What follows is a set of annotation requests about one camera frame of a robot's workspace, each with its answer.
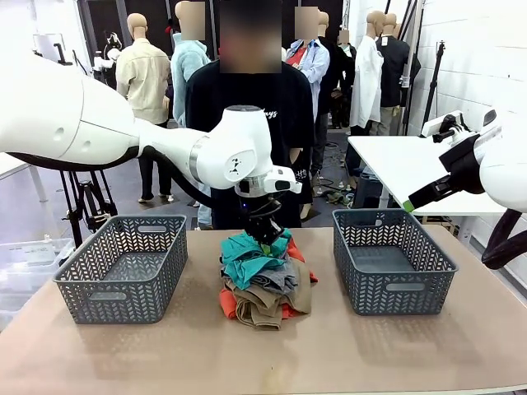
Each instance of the light blue jacket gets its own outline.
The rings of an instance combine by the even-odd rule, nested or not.
[[[184,101],[187,82],[196,70],[209,64],[207,46],[197,40],[183,40],[181,33],[174,35],[175,50],[170,69],[174,84],[174,119],[184,128]]]
[[[287,51],[287,59],[293,56],[303,45],[304,40],[299,39],[291,44]],[[304,73],[311,84],[311,98],[313,100],[313,119],[319,111],[319,94],[322,77],[326,75],[329,67],[329,51],[320,43],[319,39],[313,39],[307,45],[307,51],[301,60],[299,70]]]

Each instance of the khaki pants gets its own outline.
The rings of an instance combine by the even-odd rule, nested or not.
[[[380,122],[373,122],[370,136],[389,136],[392,119],[394,119],[394,107],[380,108]]]

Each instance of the brown tabletop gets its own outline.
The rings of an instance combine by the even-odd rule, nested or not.
[[[320,282],[311,316],[256,331],[223,316],[219,244],[189,232],[189,260],[153,325],[77,326],[48,283],[0,335],[1,394],[275,394],[527,387],[527,310],[446,230],[427,226],[460,266],[433,317],[352,312],[331,229],[294,230]]]

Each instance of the beige shirt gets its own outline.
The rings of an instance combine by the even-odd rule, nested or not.
[[[117,91],[128,99],[137,118],[155,125],[168,119],[163,106],[170,60],[147,39],[136,39],[117,60]]]

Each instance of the table leg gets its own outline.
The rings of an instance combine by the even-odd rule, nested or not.
[[[44,185],[42,185],[39,171],[36,167],[30,165],[30,172],[31,178],[33,179],[33,184],[35,184],[36,192],[39,195],[39,200],[41,202],[47,202],[48,198],[46,197],[46,192],[44,191]]]
[[[464,216],[459,224],[458,240],[463,245],[469,245],[470,237],[472,236],[472,229],[476,222],[475,216]]]
[[[388,201],[389,201],[389,192],[388,192],[388,189],[383,185],[382,194],[380,195],[380,199],[379,199],[379,208],[388,207]]]

